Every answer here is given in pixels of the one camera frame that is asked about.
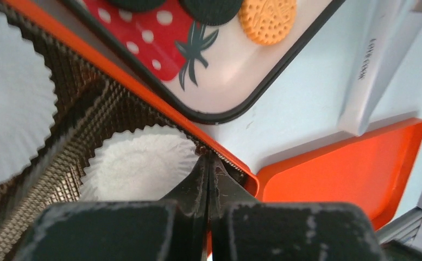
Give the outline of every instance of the white paper cupcake liner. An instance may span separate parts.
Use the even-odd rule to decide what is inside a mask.
[[[0,183],[30,165],[54,124],[51,71],[0,13]]]
[[[115,133],[84,169],[81,201],[155,201],[192,171],[196,145],[171,127]]]

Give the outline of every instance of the plastic tray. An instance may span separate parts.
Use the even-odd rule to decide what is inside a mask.
[[[141,14],[120,11],[104,0],[61,1],[157,94],[201,123],[227,122],[248,110],[344,2],[297,0],[288,37],[260,46],[246,37],[238,17],[220,27],[206,27],[198,40],[189,40],[189,32],[200,25],[177,0]],[[185,59],[176,42],[187,48],[196,43],[209,46],[199,59]]]
[[[351,202],[377,230],[390,222],[422,141],[422,120],[409,119],[264,167],[264,202]]]

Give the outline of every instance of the orange plastic lid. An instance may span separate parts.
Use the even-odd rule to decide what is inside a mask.
[[[264,167],[263,202],[351,202],[379,229],[394,216],[422,141],[409,119]]]

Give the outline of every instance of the light blue surface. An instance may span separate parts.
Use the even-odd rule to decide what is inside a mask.
[[[336,123],[361,41],[368,3],[346,0],[244,115],[223,125],[200,127],[245,162],[253,173],[271,163],[346,138],[345,134],[336,134]],[[418,111],[422,118],[422,31],[371,122],[411,111]],[[422,147],[396,215],[415,207],[421,191]]]

